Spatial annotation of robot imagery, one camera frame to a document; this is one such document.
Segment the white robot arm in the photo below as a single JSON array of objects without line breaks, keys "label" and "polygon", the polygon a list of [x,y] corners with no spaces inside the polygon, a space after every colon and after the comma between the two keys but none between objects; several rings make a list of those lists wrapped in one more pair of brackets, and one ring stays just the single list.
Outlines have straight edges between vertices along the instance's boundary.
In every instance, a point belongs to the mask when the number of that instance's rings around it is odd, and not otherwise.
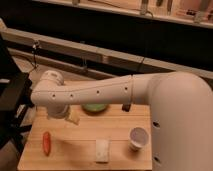
[{"label": "white robot arm", "polygon": [[53,118],[65,117],[71,105],[147,105],[153,171],[213,171],[213,90],[195,74],[136,74],[66,85],[60,73],[48,70],[31,100]]}]

